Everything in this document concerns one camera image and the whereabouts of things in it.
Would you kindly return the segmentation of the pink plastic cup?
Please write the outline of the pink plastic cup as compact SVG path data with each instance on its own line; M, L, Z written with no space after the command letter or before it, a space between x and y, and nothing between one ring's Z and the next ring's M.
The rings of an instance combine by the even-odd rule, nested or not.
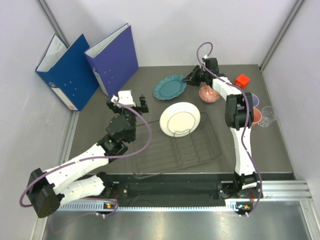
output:
M253 108L253 121L251 126L254 127L262 120L262 113L259 109Z

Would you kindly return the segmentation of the clear drinking glass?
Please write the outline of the clear drinking glass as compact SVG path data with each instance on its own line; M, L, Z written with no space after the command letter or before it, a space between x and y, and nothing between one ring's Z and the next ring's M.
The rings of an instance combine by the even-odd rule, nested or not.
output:
M260 127L269 127L273 122L277 120L277 112L273 106L265 106L261 110L262 118L258 125Z

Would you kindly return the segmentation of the lilac plastic cup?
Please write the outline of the lilac plastic cup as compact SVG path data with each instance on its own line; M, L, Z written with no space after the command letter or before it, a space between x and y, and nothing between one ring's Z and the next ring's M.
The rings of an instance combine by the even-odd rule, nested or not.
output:
M254 108L256 108L260 104L260 99L254 93L252 93L251 95L252 95L252 105Z

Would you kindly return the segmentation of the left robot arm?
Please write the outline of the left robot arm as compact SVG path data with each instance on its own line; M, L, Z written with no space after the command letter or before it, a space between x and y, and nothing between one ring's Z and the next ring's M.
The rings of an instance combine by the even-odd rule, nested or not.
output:
M136 152L127 153L127 145L136 140L137 118L149 112L144 95L139 97L139 102L136 105L129 90L119 91L108 99L106 104L116 115L110 120L106 135L80 155L59 166L33 170L20 197L20 206L26 207L23 198L27 197L37 217L46 218L72 201L88 197L109 198L114 191L114 183L109 176L105 172L90 177L86 175L147 148L144 145Z

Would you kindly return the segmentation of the red patterned bowl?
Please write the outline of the red patterned bowl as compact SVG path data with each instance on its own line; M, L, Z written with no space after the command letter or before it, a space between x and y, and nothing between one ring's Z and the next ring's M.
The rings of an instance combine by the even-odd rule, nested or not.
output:
M199 89L199 97L206 104L213 104L219 100L220 94L213 90L209 85L203 85Z

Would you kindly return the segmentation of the teal plate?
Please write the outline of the teal plate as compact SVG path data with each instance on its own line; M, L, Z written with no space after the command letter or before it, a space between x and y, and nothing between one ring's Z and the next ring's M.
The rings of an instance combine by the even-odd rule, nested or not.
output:
M162 101L168 101L178 97L187 87L187 83L183 81L184 79L185 77L179 74L165 77L154 87L153 96Z

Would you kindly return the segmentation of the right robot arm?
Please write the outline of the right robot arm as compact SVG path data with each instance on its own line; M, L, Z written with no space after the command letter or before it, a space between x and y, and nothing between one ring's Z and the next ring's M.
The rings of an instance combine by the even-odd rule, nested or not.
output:
M219 73L218 60L207 55L183 81L197 87L205 83L225 100L224 119L231 130L236 157L233 192L237 197L245 198L258 184L251 151L254 120L252 94L244 92L233 85L224 74Z

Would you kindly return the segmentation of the white plate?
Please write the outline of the white plate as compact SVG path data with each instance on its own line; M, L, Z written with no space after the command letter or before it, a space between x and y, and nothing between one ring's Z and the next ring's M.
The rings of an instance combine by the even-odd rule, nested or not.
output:
M201 113L189 102L178 102L167 107L160 116L160 129L168 136L180 138L194 132L199 126Z

